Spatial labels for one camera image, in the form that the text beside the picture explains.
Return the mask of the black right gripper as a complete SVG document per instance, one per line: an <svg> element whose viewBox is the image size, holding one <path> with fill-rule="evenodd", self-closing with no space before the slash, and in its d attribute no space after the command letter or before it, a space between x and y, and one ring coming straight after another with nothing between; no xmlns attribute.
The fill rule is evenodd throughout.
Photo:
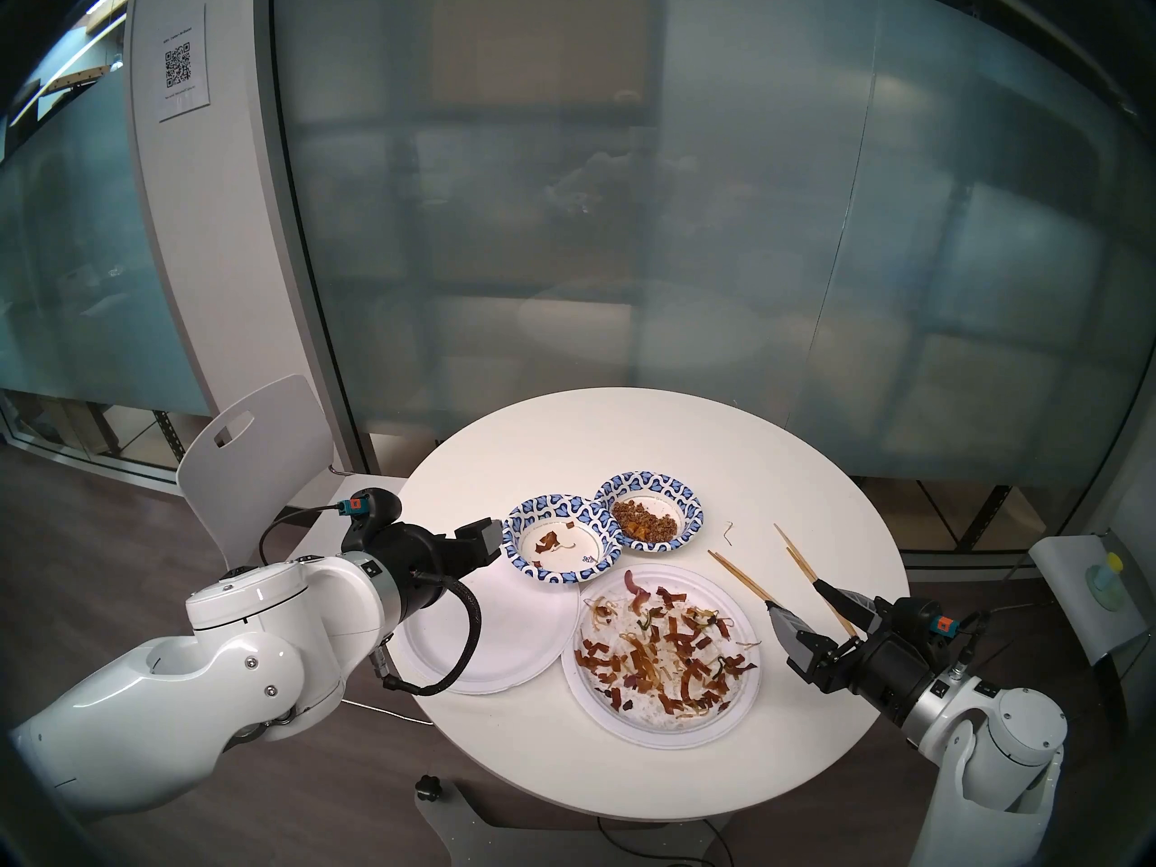
<svg viewBox="0 0 1156 867"><path fill-rule="evenodd" d="M849 627L869 637L883 625L880 598L837 588L822 579L814 580L813 586ZM846 689L901 726L933 682L929 664L898 633L876 633L867 640L853 638L839 649L795 613L776 601L765 603L787 665L808 686L827 694Z"/></svg>

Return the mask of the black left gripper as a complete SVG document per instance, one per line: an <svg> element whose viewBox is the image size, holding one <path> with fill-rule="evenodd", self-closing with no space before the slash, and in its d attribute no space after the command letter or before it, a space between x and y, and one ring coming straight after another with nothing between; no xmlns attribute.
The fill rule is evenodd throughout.
<svg viewBox="0 0 1156 867"><path fill-rule="evenodd" d="M414 615L444 593L440 584L414 579L424 573L436 577L469 575L492 563L499 555L503 523L483 518L458 527L454 536L433 534L407 523L393 524L393 569L402 600L401 614Z"/></svg>

